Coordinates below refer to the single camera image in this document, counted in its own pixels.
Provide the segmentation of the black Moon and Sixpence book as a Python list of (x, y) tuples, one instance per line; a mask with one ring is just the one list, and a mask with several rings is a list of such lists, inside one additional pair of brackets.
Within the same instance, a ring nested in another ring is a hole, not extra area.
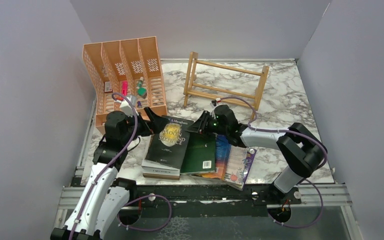
[(190, 139), (187, 128), (194, 122), (174, 116), (162, 117), (168, 122), (159, 134), (152, 136), (145, 160), (165, 168), (180, 169)]

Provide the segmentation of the dark green book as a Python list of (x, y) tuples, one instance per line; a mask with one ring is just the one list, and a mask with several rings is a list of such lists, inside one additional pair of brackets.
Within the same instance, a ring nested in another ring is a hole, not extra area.
[(214, 173), (216, 170), (216, 135), (191, 133), (180, 169), (181, 175)]

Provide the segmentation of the white Afternoon tea book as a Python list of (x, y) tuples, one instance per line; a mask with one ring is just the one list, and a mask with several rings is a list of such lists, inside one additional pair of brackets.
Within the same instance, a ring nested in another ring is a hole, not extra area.
[(162, 165), (162, 164), (156, 163), (154, 161), (148, 160), (147, 155), (149, 153), (149, 148), (151, 146), (153, 138), (154, 138), (154, 136), (150, 137), (148, 144), (147, 144), (147, 147), (146, 147), (146, 154), (144, 155), (144, 158), (143, 158), (142, 163), (141, 163), (142, 173), (180, 176), (180, 169), (179, 168), (174, 168), (171, 166)]

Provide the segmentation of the white Decorate Furniture book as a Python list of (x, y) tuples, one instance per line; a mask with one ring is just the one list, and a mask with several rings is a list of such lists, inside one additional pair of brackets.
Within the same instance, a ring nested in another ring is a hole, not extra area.
[(143, 173), (143, 177), (145, 178), (153, 178), (153, 179), (163, 179), (163, 180), (174, 180), (179, 181), (179, 175), (167, 175), (167, 174), (154, 174), (154, 173)]

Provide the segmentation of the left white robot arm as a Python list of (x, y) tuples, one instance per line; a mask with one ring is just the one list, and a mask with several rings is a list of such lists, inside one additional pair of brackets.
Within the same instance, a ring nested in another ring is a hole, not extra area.
[(50, 239), (102, 240), (121, 208), (135, 203), (136, 182), (117, 176), (128, 147), (137, 137), (159, 134), (169, 123), (149, 107), (144, 111), (148, 120), (130, 107), (106, 115), (105, 133), (94, 152), (88, 182), (72, 214), (62, 228), (52, 230)]

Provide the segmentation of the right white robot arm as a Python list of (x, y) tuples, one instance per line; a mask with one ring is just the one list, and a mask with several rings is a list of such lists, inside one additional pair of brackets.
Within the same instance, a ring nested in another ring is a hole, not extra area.
[(287, 167), (268, 190), (269, 199), (276, 204), (286, 200), (292, 188), (320, 169), (328, 158), (327, 148), (303, 124), (295, 122), (286, 129), (256, 128), (238, 122), (225, 104), (216, 106), (212, 112), (204, 111), (187, 131), (222, 135), (235, 147), (279, 150)]

